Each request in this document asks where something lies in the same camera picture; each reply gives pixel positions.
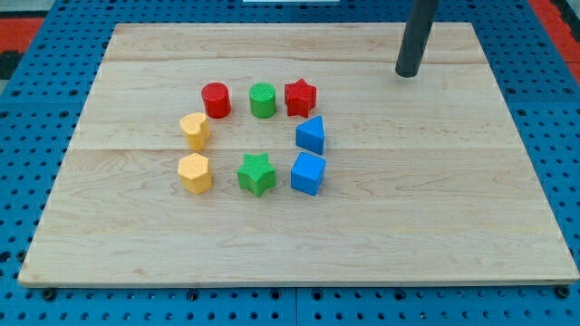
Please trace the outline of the black cylindrical robot arm rod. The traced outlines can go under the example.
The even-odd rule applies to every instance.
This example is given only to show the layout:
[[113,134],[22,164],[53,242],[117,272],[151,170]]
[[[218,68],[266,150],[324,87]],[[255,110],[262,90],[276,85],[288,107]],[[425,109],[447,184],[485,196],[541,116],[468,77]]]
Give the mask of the black cylindrical robot arm rod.
[[404,78],[418,74],[439,0],[414,0],[406,22],[395,71]]

